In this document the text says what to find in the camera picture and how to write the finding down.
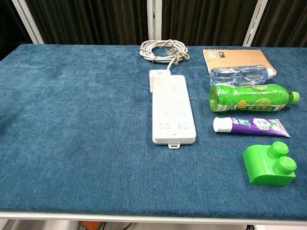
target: dark curtain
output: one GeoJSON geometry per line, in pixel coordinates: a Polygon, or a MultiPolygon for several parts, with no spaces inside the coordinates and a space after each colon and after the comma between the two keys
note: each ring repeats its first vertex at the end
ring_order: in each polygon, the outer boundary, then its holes
{"type": "Polygon", "coordinates": [[[269,0],[252,46],[307,46],[307,1],[269,0]]]}
{"type": "Polygon", "coordinates": [[[146,0],[27,0],[47,44],[136,45],[148,40],[146,0]]]}
{"type": "Polygon", "coordinates": [[[241,46],[257,0],[163,0],[162,38],[189,46],[241,46]]]}
{"type": "Polygon", "coordinates": [[[18,45],[31,43],[28,32],[21,21],[12,0],[0,1],[0,60],[18,45]]]}

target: green plastic brick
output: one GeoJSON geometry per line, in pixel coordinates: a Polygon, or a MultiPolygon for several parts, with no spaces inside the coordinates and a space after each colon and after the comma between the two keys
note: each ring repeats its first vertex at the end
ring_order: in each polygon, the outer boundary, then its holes
{"type": "Polygon", "coordinates": [[[280,141],[272,145],[252,145],[243,153],[251,184],[286,186],[296,175],[295,161],[287,157],[288,146],[280,141]]]}

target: water bottle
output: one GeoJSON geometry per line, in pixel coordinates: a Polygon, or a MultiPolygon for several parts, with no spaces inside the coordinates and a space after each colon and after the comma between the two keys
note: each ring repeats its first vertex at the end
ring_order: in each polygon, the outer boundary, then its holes
{"type": "Polygon", "coordinates": [[[209,92],[212,111],[277,111],[299,101],[299,93],[280,85],[229,86],[213,85],[209,92]]]}
{"type": "Polygon", "coordinates": [[[273,76],[273,70],[264,65],[217,68],[210,71],[210,86],[261,85],[273,76]]]}

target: brown notebook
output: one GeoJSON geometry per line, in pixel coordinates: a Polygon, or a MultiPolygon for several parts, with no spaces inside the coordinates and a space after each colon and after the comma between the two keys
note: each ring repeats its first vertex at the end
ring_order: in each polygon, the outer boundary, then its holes
{"type": "Polygon", "coordinates": [[[259,49],[204,49],[203,55],[209,73],[215,68],[264,65],[276,74],[276,70],[259,49]]]}

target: white power strip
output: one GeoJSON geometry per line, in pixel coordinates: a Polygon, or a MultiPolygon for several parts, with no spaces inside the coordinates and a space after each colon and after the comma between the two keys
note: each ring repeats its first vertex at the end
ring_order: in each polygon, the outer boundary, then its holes
{"type": "Polygon", "coordinates": [[[153,142],[179,149],[192,144],[196,130],[185,77],[170,75],[169,70],[151,70],[153,93],[153,142]]]}

